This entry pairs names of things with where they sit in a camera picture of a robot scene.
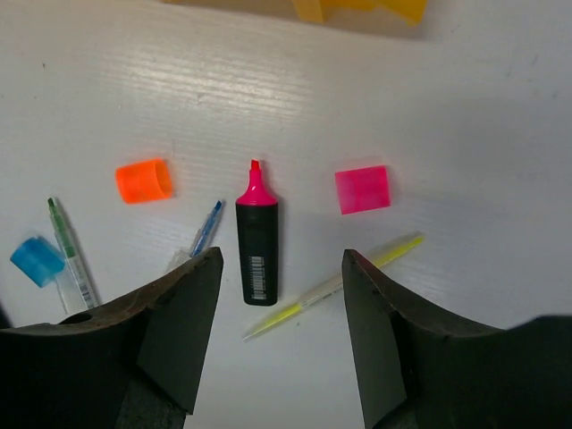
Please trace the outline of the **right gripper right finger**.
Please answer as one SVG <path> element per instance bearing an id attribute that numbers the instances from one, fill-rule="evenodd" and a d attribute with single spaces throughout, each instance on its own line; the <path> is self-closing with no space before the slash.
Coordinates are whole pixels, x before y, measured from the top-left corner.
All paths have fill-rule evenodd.
<path id="1" fill-rule="evenodd" d="M 346 250 L 343 295 L 368 428 L 568 428 L 571 319 L 502 330 L 456 315 Z"/>

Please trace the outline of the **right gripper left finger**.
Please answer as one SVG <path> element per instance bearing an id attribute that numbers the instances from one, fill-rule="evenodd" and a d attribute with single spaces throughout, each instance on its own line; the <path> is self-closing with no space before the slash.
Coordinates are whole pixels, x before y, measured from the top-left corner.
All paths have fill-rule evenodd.
<path id="1" fill-rule="evenodd" d="M 210 248 L 59 324 L 2 330 L 2 427 L 183 427 L 194 411 L 222 273 L 222 252 Z"/>

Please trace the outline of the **orange highlighter cap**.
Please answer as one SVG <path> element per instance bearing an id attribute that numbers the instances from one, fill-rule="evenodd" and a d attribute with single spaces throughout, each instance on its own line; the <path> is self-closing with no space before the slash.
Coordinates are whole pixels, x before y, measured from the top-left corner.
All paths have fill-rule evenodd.
<path id="1" fill-rule="evenodd" d="M 174 194 L 168 163 L 162 158 L 124 165 L 115 170 L 117 189 L 124 203 L 141 204 Z"/>

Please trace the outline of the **pink highlighter cap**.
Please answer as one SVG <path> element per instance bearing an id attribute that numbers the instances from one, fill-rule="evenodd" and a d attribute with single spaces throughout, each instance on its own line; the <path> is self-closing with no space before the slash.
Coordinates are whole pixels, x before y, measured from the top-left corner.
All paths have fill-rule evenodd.
<path id="1" fill-rule="evenodd" d="M 343 215 L 391 205 L 389 174 L 385 165 L 336 172 L 334 179 Z"/>

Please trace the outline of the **black highlighter pink tip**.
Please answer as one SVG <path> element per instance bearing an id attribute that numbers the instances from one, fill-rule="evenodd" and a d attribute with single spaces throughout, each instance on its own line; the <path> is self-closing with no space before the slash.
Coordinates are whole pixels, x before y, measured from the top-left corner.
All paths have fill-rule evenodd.
<path id="1" fill-rule="evenodd" d="M 267 189 L 262 166 L 253 159 L 248 187 L 235 202 L 244 302 L 271 307 L 279 289 L 279 200 Z"/>

